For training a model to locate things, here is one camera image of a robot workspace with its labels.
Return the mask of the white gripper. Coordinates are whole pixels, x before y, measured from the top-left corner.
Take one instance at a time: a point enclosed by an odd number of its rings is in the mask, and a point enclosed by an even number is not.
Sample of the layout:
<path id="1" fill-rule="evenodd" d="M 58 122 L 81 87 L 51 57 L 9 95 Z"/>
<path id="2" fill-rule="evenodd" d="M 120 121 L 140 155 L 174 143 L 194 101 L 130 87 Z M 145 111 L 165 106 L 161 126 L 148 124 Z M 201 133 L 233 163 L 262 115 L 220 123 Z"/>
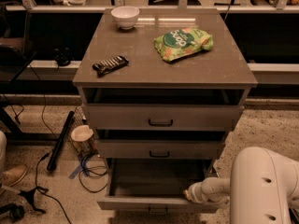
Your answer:
<path id="1" fill-rule="evenodd" d="M 184 195 L 193 203 L 227 208 L 230 206 L 230 181 L 204 180 L 196 182 L 184 190 Z"/>

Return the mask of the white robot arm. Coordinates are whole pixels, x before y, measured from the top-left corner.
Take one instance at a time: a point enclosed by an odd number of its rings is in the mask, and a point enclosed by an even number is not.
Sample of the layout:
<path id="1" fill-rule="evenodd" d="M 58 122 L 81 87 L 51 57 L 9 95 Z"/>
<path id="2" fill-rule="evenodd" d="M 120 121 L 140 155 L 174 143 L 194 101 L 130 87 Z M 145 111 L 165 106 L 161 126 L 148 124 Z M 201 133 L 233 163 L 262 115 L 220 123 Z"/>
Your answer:
<path id="1" fill-rule="evenodd" d="M 299 162 L 263 147 L 246 147 L 228 178 L 208 177 L 184 191 L 187 200 L 230 209 L 230 224 L 292 224 L 298 207 Z"/>

